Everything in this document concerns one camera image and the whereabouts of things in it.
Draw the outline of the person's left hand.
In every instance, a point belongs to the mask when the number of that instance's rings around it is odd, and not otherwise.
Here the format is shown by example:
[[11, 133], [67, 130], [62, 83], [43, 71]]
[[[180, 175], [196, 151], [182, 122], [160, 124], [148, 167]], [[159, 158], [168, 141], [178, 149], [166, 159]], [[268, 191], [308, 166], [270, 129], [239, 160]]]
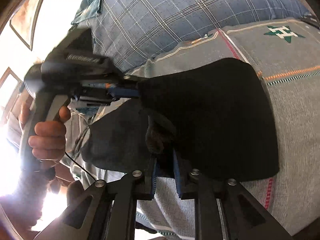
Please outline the person's left hand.
[[57, 121], [38, 122], [35, 125], [35, 135], [28, 139], [28, 144], [32, 148], [33, 156], [40, 161], [40, 168], [43, 170], [57, 165], [65, 155], [65, 122], [70, 118], [70, 110], [62, 106]]

